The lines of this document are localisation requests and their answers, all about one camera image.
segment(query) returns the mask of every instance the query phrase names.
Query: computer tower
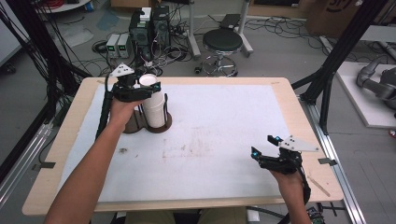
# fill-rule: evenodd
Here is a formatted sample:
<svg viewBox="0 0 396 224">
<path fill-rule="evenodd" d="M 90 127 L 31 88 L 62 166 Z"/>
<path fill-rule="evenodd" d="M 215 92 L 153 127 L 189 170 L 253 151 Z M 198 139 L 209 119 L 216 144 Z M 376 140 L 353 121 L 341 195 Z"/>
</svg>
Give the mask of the computer tower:
<svg viewBox="0 0 396 224">
<path fill-rule="evenodd" d="M 131 35 L 135 55 L 139 52 L 141 55 L 137 56 L 142 56 L 145 61 L 151 61 L 152 49 L 155 49 L 155 46 L 153 46 L 154 33 L 152 29 L 152 20 L 141 21 L 141 12 L 142 11 L 138 9 L 132 15 L 129 33 Z"/>
<path fill-rule="evenodd" d="M 153 9 L 152 20 L 155 32 L 154 40 L 157 43 L 157 48 L 164 49 L 170 46 L 169 6 L 155 7 Z"/>
</svg>

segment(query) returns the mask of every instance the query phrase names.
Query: gray concrete floor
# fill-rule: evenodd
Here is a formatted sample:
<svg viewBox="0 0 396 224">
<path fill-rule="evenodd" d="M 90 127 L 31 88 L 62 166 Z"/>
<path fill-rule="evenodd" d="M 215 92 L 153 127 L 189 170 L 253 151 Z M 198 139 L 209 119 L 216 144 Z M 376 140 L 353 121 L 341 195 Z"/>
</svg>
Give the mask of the gray concrete floor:
<svg viewBox="0 0 396 224">
<path fill-rule="evenodd" d="M 72 50 L 83 62 L 98 59 L 95 63 L 83 64 L 94 76 L 100 75 L 101 70 L 106 68 L 106 63 L 100 60 L 101 57 L 98 54 L 92 52 L 92 44 L 106 39 L 110 33 L 127 31 L 129 20 L 127 17 L 126 19 L 117 17 L 119 15 L 128 16 L 130 14 L 115 12 L 104 4 L 92 13 L 76 9 L 54 15 L 58 22 L 77 21 L 84 17 L 82 21 L 71 25 L 83 24 L 93 33 L 94 37 L 84 44 L 73 47 Z M 201 24 L 208 19 L 197 19 L 196 24 Z M 251 22 L 262 24 L 262 21 Z M 204 28 L 213 26 L 214 23 L 203 25 Z M 197 33 L 204 33 L 209 29 L 202 29 Z M 300 30 L 302 33 L 305 32 L 304 27 L 301 27 Z M 245 57 L 243 53 L 232 56 L 238 65 L 239 77 L 286 77 L 292 83 L 314 73 L 326 60 L 320 43 L 313 37 L 285 38 L 269 32 L 264 27 L 257 30 L 247 27 L 245 35 L 253 47 L 254 53 L 249 58 Z M 203 59 L 209 53 L 202 46 L 202 36 L 197 35 L 196 39 Z M 359 62 L 368 62 L 361 56 L 373 59 L 384 55 L 380 52 L 373 52 L 367 48 L 365 43 L 359 43 L 353 53 L 347 59 L 348 61 L 354 61 L 358 57 Z M 0 162 L 15 146 L 35 115 L 46 103 L 46 83 L 35 70 L 29 57 L 23 52 L 19 52 L 11 59 L 11 62 L 17 68 L 17 73 L 11 75 L 2 71 L 0 74 L 0 120 L 3 125 L 0 131 L 2 142 Z M 202 77 L 203 73 L 199 75 L 194 73 L 194 67 L 199 63 L 200 61 L 194 60 L 170 63 L 163 68 L 163 76 Z M 304 92 L 305 88 L 296 90 L 296 93 Z M 396 219 L 396 194 L 393 193 L 393 190 L 396 189 L 396 173 L 393 172 L 396 163 L 395 139 L 388 136 L 386 129 L 373 129 L 364 126 L 337 78 L 334 79 L 332 86 L 328 128 L 367 223 L 394 223 Z M 43 157 L 48 150 L 48 148 L 44 150 Z M 36 175 L 37 172 L 33 170 L 29 170 L 23 175 L 21 182 L 0 210 L 1 223 L 22 224 L 43 221 L 43 217 L 27 217 L 21 213 L 21 207 Z M 334 204 L 343 206 L 342 202 L 334 202 Z M 280 214 L 287 213 L 283 205 L 266 205 L 263 208 Z M 332 211 L 325 211 L 323 215 L 326 223 L 350 223 L 345 211 L 337 211 L 336 217 Z M 92 223 L 109 223 L 111 216 L 112 214 L 109 213 L 95 214 Z M 261 223 L 278 222 L 278 218 L 266 214 L 261 214 L 261 218 Z"/>
</svg>

